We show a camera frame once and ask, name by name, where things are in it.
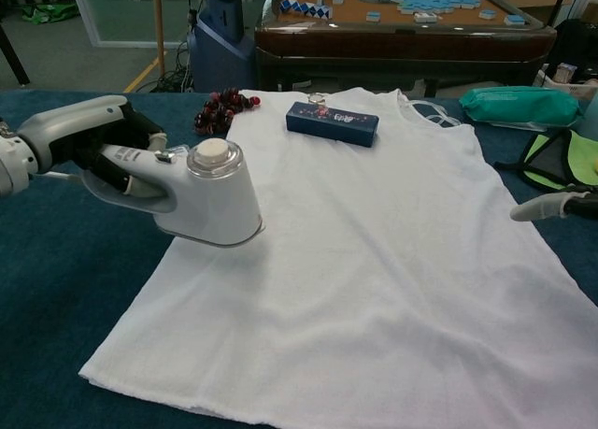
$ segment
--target blue machine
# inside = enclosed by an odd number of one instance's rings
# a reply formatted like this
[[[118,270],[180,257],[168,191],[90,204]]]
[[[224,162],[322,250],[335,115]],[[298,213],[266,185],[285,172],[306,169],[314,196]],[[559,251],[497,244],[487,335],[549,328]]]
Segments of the blue machine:
[[[255,43],[245,36],[241,0],[206,0],[187,43],[197,92],[257,88]]]

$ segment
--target white t-shirt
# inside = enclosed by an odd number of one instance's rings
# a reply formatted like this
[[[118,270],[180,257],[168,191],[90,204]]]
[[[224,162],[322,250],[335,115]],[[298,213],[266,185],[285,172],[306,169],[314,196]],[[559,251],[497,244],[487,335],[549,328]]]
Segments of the white t-shirt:
[[[471,126],[328,96],[380,117],[368,149],[288,132],[303,94],[257,94],[229,137],[265,231],[176,238],[83,377],[282,428],[598,427],[598,309],[509,219]]]

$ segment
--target green bag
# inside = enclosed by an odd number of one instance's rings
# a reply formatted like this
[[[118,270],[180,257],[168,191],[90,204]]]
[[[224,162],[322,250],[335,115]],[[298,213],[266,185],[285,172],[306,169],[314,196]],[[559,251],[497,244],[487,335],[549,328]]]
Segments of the green bag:
[[[460,102],[474,121],[524,130],[568,127],[583,116],[571,95],[533,86],[474,89]]]
[[[21,9],[22,18],[33,24],[64,21],[78,15],[77,4],[35,4]]]
[[[494,163],[514,170],[529,184],[544,191],[559,191],[571,184],[598,186],[598,141],[565,129],[552,137],[533,137],[516,163]]]

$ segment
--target blue tabletop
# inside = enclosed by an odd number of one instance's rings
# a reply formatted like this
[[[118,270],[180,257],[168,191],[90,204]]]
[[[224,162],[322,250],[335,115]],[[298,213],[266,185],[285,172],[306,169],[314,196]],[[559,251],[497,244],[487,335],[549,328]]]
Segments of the blue tabletop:
[[[0,93],[0,116],[16,129],[37,112],[97,95]],[[192,122],[204,94],[129,97],[166,130],[170,145],[198,142]],[[434,102],[464,121],[456,100]],[[489,125],[477,125],[476,133],[489,163],[515,161],[532,136]],[[540,193],[516,174],[501,176],[519,202]],[[570,217],[536,226],[598,303],[598,222]],[[0,235],[0,427],[246,426],[108,392],[77,375],[172,240],[149,215],[100,202],[75,184],[38,178],[29,190],[0,202]]]

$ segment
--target blue box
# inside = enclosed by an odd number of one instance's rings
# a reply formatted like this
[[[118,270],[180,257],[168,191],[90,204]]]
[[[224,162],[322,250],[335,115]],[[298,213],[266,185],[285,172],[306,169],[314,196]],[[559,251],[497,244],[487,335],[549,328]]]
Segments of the blue box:
[[[295,102],[287,113],[287,130],[372,147],[378,116]]]

